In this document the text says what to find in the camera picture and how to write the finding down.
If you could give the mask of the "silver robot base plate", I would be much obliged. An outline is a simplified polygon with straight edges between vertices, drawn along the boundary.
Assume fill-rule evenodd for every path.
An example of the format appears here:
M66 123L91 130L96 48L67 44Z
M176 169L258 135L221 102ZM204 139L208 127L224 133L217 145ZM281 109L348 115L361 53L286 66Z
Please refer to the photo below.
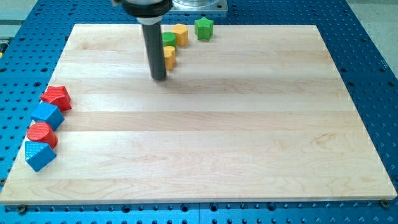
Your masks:
M171 11L188 12L226 12L227 0L173 0Z

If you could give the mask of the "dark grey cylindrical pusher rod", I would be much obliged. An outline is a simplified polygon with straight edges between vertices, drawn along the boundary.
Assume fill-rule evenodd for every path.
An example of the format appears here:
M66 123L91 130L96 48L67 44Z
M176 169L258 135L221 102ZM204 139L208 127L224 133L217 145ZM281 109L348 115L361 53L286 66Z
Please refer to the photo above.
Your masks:
M150 75L154 80L157 81L165 80L167 76L160 24L161 20L162 16L137 18L137 21L141 24L144 35Z

